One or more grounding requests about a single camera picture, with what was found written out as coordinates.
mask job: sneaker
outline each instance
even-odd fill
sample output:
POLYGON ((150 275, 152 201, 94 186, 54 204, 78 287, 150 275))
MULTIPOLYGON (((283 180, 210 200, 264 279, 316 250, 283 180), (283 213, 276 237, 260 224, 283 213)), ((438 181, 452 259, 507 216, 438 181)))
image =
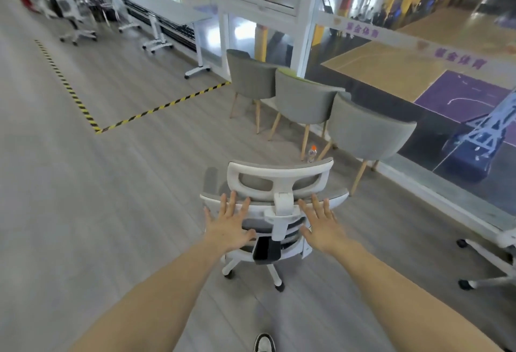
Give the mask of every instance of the sneaker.
POLYGON ((274 340, 271 336, 266 333, 262 333, 256 337, 255 341, 255 352, 276 352, 274 347, 274 340))

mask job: bottle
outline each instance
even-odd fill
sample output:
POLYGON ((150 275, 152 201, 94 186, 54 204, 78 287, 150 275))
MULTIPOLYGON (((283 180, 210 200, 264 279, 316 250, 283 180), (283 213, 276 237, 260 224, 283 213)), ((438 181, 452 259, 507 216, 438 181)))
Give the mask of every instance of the bottle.
POLYGON ((307 163, 315 162, 316 156, 317 156, 317 147, 315 147, 315 145, 313 145, 312 148, 310 148, 310 150, 308 151, 308 158, 306 159, 306 162, 307 163))

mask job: yellow and black striped tape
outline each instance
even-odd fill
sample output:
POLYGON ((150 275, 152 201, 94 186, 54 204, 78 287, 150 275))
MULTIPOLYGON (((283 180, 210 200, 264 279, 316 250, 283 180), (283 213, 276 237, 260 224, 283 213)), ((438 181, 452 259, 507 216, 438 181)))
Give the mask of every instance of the yellow and black striped tape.
POLYGON ((101 131, 98 131, 97 133, 98 134, 104 133, 106 131, 109 131, 110 129, 119 127, 120 125, 127 124, 128 122, 131 122, 131 121, 133 121, 133 120, 135 120, 137 118, 141 118, 143 116, 146 116, 147 114, 151 114, 151 113, 157 112, 158 110, 165 109, 166 107, 169 107, 169 106, 172 106, 172 105, 177 105, 179 102, 186 101, 187 99, 191 99, 191 98, 193 98, 193 97, 195 97, 197 95, 201 95, 201 94, 204 94, 206 92, 215 90, 216 88, 221 88, 222 86, 225 86, 225 85, 227 85, 229 83, 231 83, 231 82, 230 81, 225 81, 224 83, 221 83, 219 85, 216 85, 216 86, 213 86, 213 87, 209 87, 206 90, 198 91, 195 94, 187 95, 187 96, 184 96, 183 98, 179 98, 179 99, 177 99, 177 100, 175 100, 173 102, 169 102, 169 103, 166 103, 165 105, 161 105, 161 106, 155 107, 154 109, 147 110, 146 112, 143 112, 143 113, 137 114, 135 116, 132 116, 132 117, 128 118, 127 120, 123 120, 123 121, 117 122, 114 125, 110 125, 109 127, 106 127, 104 129, 102 129, 101 131))
POLYGON ((91 114, 87 110, 86 106, 84 106, 84 103, 82 103, 82 101, 79 99, 79 97, 77 96, 75 91, 73 91, 72 86, 70 86, 70 83, 68 83, 68 81, 66 80, 66 78, 62 74, 61 70, 59 68, 57 68, 57 65, 55 64, 54 60, 52 60, 52 57, 48 53, 48 50, 38 40, 34 40, 34 41, 38 45, 39 49, 43 53, 43 56, 45 56, 46 61, 48 62, 48 64, 50 64, 50 66, 52 67, 52 69, 56 73, 57 77, 59 78, 59 80, 61 81, 63 86, 67 89, 68 93, 72 96, 72 98, 73 98, 75 104, 77 105, 77 107, 81 110, 81 112, 83 113, 84 117, 86 117, 86 119, 89 122, 89 124, 93 127, 93 129, 95 130, 96 133, 100 133, 100 131, 101 131, 100 127, 95 122, 94 118, 91 116, 91 114))

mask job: table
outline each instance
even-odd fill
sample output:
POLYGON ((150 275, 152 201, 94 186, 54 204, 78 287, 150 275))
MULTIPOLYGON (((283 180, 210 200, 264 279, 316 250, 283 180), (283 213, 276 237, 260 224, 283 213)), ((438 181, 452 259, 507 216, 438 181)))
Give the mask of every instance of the table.
MULTIPOLYGON (((211 18, 209 14, 203 13, 201 11, 197 11, 190 6, 186 6, 182 3, 175 2, 173 0, 125 0, 131 3, 134 3, 136 6, 139 6, 145 9, 149 13, 149 18, 151 21, 152 32, 154 34, 154 39, 143 44, 143 49, 149 49, 151 53, 154 53, 157 49, 164 48, 165 46, 173 45, 168 42, 161 31, 161 25, 158 21, 158 18, 165 19, 172 23, 177 24, 178 26, 183 26, 187 24, 193 25, 193 33, 195 39, 195 46, 197 50, 197 63, 198 67, 194 68, 190 71, 185 72, 185 79, 190 78, 191 75, 202 71, 202 70, 210 70, 210 66, 204 65, 202 62, 202 53, 201 53, 201 45, 199 42, 199 34, 197 23, 206 19, 211 18)), ((128 25, 121 26, 119 28, 120 32, 124 29, 130 27, 138 27, 141 28, 136 23, 129 23, 128 25)))

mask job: hand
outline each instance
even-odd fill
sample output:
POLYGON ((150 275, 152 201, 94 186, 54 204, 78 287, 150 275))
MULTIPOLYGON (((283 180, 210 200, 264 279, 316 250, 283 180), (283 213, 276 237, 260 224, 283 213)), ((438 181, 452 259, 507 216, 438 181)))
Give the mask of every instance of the hand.
POLYGON ((299 200, 298 204, 312 225, 312 231, 304 225, 299 229, 310 246, 323 253, 333 254, 339 245, 349 241, 334 213, 330 211, 330 200, 324 199, 324 206, 321 207, 319 199, 313 194, 313 208, 308 207, 303 200, 299 200))
POLYGON ((204 215, 206 217, 206 233, 204 239, 216 245, 223 254, 232 250, 240 249, 252 238, 256 237, 255 230, 242 230, 242 221, 247 215, 251 199, 248 197, 242 204, 240 212, 235 212, 236 192, 231 192, 229 204, 224 193, 220 197, 220 211, 217 220, 213 220, 210 210, 205 206, 204 215))

